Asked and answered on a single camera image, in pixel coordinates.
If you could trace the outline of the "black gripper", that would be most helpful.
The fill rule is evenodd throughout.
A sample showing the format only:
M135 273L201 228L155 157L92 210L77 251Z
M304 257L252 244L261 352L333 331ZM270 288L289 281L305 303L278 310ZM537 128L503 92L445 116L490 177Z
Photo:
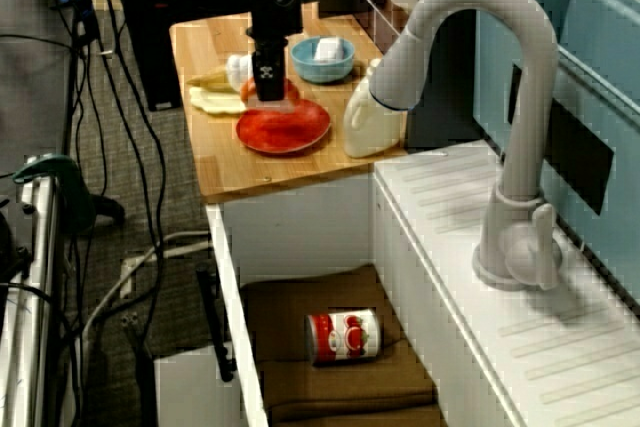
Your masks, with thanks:
M251 27L247 35L255 44L253 78L260 101L284 98L285 61L282 49L288 36L303 31L301 0L257 0L251 6Z

